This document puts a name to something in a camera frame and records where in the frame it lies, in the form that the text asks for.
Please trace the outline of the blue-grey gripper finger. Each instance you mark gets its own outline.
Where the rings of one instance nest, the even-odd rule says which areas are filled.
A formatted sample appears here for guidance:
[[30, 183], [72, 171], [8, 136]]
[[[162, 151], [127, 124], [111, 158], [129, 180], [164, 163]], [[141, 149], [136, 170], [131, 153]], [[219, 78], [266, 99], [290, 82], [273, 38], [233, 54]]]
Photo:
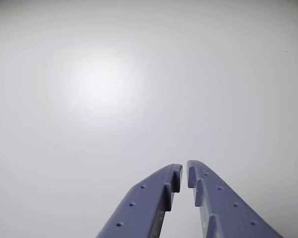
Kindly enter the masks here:
[[205, 238], [280, 238], [221, 177], [204, 163], [187, 162], [188, 187], [200, 208]]
[[98, 238], [158, 238], [174, 195], [180, 192], [181, 164], [170, 164], [134, 185], [101, 229]]

